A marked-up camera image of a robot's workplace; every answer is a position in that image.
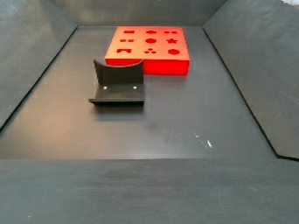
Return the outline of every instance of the black bracket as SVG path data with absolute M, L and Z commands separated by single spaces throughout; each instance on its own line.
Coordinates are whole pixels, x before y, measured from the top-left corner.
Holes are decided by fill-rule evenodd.
M 107 66 L 94 60 L 98 72 L 98 93 L 94 104 L 144 103 L 144 62 L 131 66 Z

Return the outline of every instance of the star-shaped hole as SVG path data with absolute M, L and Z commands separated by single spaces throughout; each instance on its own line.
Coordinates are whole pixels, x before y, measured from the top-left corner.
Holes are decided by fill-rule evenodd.
M 168 41 L 168 44 L 176 44 L 176 39 L 174 39 L 174 38 L 170 38 L 170 39 L 167 39 L 167 41 Z

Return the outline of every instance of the bin floor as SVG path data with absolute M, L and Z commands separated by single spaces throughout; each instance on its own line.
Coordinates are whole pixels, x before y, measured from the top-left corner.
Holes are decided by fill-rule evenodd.
M 187 77 L 147 75 L 143 107 L 90 103 L 115 29 L 76 30 L 0 134 L 0 158 L 275 158 L 199 27 L 184 27 Z
M 46 159 L 2 159 L 2 223 L 297 223 L 299 164 L 275 158 L 202 28 L 188 77 L 146 76 L 143 108 L 88 102 L 114 30 L 78 29 L 0 134 L 0 158 Z

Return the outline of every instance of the red shape sorter box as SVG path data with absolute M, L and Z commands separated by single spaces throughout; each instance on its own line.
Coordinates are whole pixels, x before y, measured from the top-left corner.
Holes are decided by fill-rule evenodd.
M 140 60 L 144 60 L 146 74 L 187 75 L 191 58 L 183 28 L 118 27 L 107 50 L 107 64 L 126 66 Z

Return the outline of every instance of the rectangular hole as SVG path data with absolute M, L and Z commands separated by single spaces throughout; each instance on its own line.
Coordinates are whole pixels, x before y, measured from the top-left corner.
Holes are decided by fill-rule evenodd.
M 124 33 L 135 33 L 135 31 L 124 31 Z

